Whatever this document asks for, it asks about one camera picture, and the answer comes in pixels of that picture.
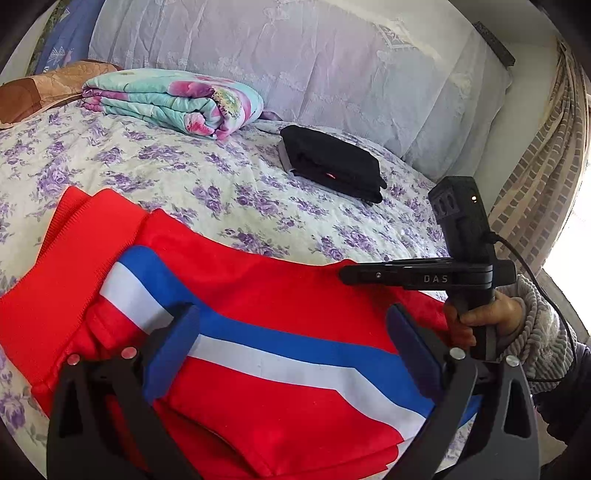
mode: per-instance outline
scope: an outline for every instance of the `blue gripper pad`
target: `blue gripper pad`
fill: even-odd
[[[199,309],[191,305],[166,327],[162,343],[144,364],[142,392],[150,404],[166,395],[199,332]]]
[[[437,403],[444,393],[441,369],[447,348],[435,332],[419,326],[398,303],[388,309],[386,323],[390,339],[419,392]]]

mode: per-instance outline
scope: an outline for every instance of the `bed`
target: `bed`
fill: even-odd
[[[106,0],[90,56],[123,67],[234,78],[259,91],[282,121],[259,120],[215,142],[71,103],[0,131],[0,295],[35,262],[70,185],[90,194],[114,189],[217,242],[287,261],[322,265],[344,258],[446,255],[427,192],[432,179],[473,173],[509,83],[472,26],[446,0],[375,0],[365,13],[342,0],[256,0],[250,2],[257,6],[251,20],[256,24],[262,16],[264,22],[248,30],[240,5],[221,15],[208,10],[214,3]],[[202,8],[193,11],[195,5]],[[213,21],[231,28],[200,33],[200,22]],[[286,53],[295,42],[283,38],[282,49],[271,49],[283,32],[281,22],[314,26],[302,43],[311,50],[302,48],[296,68],[292,61],[282,64],[295,55]],[[343,22],[363,41],[347,42],[347,28],[337,27]],[[230,31],[232,41],[216,37]],[[252,45],[255,31],[258,43]],[[326,31],[330,38],[322,38]],[[449,41],[442,43],[446,33]],[[206,46],[199,35],[208,39]],[[361,71],[350,61],[356,49],[359,61],[372,53]],[[323,57],[329,50],[330,57]],[[336,66],[328,65],[332,60]],[[339,75],[348,80],[337,82]],[[287,174],[277,144],[280,129],[291,122],[314,125],[374,155],[388,185],[384,201],[367,206]],[[45,473],[48,419],[1,346],[0,417]],[[466,431],[459,431],[443,466],[457,459]]]

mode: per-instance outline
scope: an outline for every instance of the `folded blanket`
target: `folded blanket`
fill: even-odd
[[[445,320],[419,292],[344,285],[343,263],[238,251],[111,190],[71,187],[35,266],[0,297],[0,344],[49,413],[71,353],[140,346],[191,302],[200,336],[154,408],[203,477],[357,480],[395,461],[433,408],[388,336],[387,308],[402,302],[439,330]]]
[[[180,70],[100,75],[86,82],[83,97],[88,110],[131,115],[214,140],[254,122],[263,107],[261,96],[247,85]]]

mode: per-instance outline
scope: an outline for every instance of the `curtain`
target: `curtain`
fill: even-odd
[[[535,273],[541,270],[568,218],[587,163],[585,74],[564,41],[558,42],[558,55],[540,129],[489,215],[491,228],[509,240]],[[504,246],[497,254],[512,258]]]

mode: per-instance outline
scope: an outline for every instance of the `black folded cloth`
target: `black folded cloth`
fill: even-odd
[[[369,152],[309,128],[290,125],[281,130],[286,170],[364,202],[380,203],[386,182],[379,163]]]

